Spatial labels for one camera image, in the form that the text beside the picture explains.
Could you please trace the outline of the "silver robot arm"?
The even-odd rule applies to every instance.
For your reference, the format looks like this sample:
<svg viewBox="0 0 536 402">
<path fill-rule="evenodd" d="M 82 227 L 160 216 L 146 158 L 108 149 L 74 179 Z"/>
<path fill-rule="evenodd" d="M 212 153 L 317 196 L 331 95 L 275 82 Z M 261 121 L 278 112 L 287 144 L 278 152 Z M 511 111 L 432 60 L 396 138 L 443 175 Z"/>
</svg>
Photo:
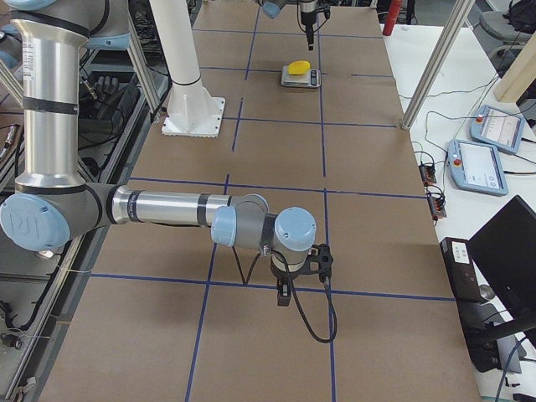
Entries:
<svg viewBox="0 0 536 402">
<path fill-rule="evenodd" d="M 276 18 L 288 4 L 286 0 L 266 0 L 256 2 L 264 15 L 270 19 Z M 317 22 L 318 2 L 315 0 L 296 1 L 296 19 L 298 28 L 306 35 L 307 49 L 314 50 L 314 25 Z"/>
<path fill-rule="evenodd" d="M 305 209 L 272 214 L 259 195 L 139 191 L 88 183 L 78 172 L 80 49 L 125 48 L 125 1 L 12 1 L 23 39 L 25 168 L 1 206 L 16 245 L 52 250 L 93 229 L 127 222 L 207 227 L 215 243 L 271 257 L 277 302 L 296 300 L 294 280 L 310 271 L 317 224 Z"/>
</svg>

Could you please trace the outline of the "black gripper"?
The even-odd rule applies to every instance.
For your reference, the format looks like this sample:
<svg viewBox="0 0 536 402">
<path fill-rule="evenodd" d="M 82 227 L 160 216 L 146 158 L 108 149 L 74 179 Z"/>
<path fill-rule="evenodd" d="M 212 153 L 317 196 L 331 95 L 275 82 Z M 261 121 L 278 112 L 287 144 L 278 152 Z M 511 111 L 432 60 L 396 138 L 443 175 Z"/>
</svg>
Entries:
<svg viewBox="0 0 536 402">
<path fill-rule="evenodd" d="M 297 2 L 299 25 L 305 29 L 307 36 L 307 48 L 309 51 L 314 50 L 314 33 L 313 26 L 316 22 L 316 1 L 299 0 Z"/>
<path fill-rule="evenodd" d="M 289 288 L 289 279 L 295 280 L 298 276 L 305 276 L 307 270 L 300 268 L 297 271 L 286 271 L 271 262 L 271 273 L 276 278 L 277 285 L 277 306 L 288 307 L 291 301 L 291 290 Z"/>
</svg>

